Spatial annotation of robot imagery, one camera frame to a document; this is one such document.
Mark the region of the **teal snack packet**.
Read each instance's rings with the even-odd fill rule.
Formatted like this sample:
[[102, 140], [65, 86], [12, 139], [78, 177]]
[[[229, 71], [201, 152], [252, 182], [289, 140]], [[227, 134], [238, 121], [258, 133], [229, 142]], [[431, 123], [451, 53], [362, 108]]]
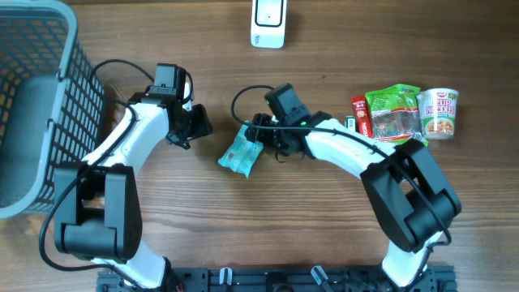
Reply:
[[218, 160], [218, 163], [235, 173], [243, 174], [246, 178], [249, 178], [252, 167], [263, 151], [264, 146], [260, 142], [249, 141], [245, 136], [247, 129], [246, 125], [241, 126], [234, 138], [234, 142]]

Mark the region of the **red snack bar wrapper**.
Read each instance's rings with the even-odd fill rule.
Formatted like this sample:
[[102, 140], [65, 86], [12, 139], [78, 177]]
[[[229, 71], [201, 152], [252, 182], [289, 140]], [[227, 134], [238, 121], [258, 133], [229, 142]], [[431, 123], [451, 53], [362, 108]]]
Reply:
[[373, 133], [366, 98], [364, 95], [361, 95], [353, 97], [351, 101], [358, 124], [358, 132], [366, 137], [372, 138]]

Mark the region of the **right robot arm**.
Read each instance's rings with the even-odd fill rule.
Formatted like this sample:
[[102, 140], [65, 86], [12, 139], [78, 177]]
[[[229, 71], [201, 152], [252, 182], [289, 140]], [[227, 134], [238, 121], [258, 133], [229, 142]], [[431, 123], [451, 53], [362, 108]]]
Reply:
[[291, 84], [266, 87], [269, 114], [256, 114], [246, 138], [288, 157], [300, 152], [330, 162], [361, 180], [380, 228], [389, 239], [381, 263], [394, 290], [411, 291], [427, 272], [435, 247], [448, 246], [448, 231], [461, 201], [425, 145], [400, 145], [351, 131], [330, 114], [311, 113]]

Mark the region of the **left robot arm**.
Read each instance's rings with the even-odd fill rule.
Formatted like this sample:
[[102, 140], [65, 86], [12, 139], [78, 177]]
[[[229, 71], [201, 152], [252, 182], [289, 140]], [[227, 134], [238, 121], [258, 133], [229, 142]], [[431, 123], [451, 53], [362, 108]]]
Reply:
[[123, 120], [106, 140], [79, 162], [62, 162], [55, 171], [54, 206], [39, 237], [41, 258], [53, 262], [45, 236], [54, 226], [54, 245], [85, 265], [74, 270], [108, 269], [129, 291], [182, 291], [184, 286], [164, 256], [142, 239], [142, 214], [136, 176], [155, 146], [165, 140], [183, 149], [210, 135], [205, 108], [193, 105], [191, 74], [176, 64], [160, 63], [151, 85], [126, 103]]

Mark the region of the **green haribo candy bag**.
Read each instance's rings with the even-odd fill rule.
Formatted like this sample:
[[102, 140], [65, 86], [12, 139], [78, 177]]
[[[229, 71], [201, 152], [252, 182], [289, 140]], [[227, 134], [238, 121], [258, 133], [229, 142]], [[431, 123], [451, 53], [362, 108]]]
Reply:
[[417, 95], [420, 88], [407, 84], [367, 92], [372, 137], [375, 140], [403, 144], [415, 139], [428, 145], [421, 131]]

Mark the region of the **cup noodles container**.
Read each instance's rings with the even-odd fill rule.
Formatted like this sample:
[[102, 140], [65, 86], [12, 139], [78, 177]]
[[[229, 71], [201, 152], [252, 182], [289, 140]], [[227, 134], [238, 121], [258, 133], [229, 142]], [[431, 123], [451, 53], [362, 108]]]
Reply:
[[432, 88], [417, 96], [422, 135], [428, 140], [448, 140], [454, 136], [458, 91]]

